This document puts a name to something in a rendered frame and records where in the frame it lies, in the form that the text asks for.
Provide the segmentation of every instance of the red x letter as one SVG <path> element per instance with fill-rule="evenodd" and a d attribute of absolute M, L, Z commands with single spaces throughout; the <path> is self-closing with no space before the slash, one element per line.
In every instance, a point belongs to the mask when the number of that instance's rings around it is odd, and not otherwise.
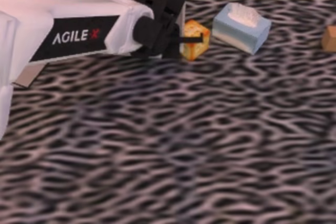
<path fill-rule="evenodd" d="M 91 32 L 91 39 L 98 39 L 99 29 L 93 29 Z"/>

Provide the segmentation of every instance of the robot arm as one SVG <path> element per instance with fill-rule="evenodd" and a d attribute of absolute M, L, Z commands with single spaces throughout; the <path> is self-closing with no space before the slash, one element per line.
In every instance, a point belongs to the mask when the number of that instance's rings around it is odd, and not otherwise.
<path fill-rule="evenodd" d="M 185 0 L 0 0 L 0 139 L 14 82 L 29 63 L 96 53 L 180 56 Z"/>

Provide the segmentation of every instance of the black bracket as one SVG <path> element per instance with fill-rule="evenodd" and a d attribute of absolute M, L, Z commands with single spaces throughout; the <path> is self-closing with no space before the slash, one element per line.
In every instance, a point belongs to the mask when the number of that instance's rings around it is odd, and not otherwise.
<path fill-rule="evenodd" d="M 186 0 L 135 0 L 151 8 L 154 19 L 141 17 L 133 30 L 133 39 L 142 47 L 135 56 L 163 55 L 163 58 L 180 58 L 181 43 L 203 43 L 199 37 L 180 37 L 176 20 Z"/>

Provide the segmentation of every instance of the table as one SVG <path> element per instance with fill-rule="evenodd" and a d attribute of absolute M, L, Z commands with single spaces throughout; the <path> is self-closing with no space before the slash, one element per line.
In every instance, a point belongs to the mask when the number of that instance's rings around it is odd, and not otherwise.
<path fill-rule="evenodd" d="M 336 223 L 336 1 L 240 1 L 273 21 L 249 56 L 90 56 L 16 89 L 0 223 Z M 207 27 L 227 1 L 193 0 Z"/>

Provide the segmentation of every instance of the blue tissue box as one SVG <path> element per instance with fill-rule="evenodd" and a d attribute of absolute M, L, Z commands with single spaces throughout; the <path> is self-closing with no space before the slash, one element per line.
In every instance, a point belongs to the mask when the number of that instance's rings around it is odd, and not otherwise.
<path fill-rule="evenodd" d="M 254 55 L 268 37 L 271 21 L 260 17 L 256 27 L 249 27 L 231 19 L 227 4 L 213 21 L 212 35 L 242 51 Z"/>

